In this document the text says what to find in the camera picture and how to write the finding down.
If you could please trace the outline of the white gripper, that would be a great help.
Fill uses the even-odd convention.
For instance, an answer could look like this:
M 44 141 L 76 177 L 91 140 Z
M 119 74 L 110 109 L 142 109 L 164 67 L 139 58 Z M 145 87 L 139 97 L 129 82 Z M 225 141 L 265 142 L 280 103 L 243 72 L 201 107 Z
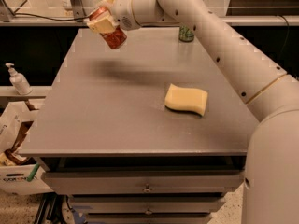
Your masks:
M 93 32 L 98 34 L 113 33 L 119 25 L 126 31 L 140 28 L 133 12 L 133 0 L 102 0 L 98 6 L 112 8 L 113 16 L 108 10 L 95 10 L 87 22 L 88 27 Z

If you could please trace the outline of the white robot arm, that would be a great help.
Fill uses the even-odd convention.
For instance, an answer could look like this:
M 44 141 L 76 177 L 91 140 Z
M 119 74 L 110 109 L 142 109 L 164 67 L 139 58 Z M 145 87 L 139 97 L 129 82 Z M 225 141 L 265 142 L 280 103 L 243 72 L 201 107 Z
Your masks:
M 88 25 L 117 28 L 180 23 L 260 122 L 249 141 L 242 224 L 299 224 L 299 82 L 213 13 L 203 0 L 104 0 Z

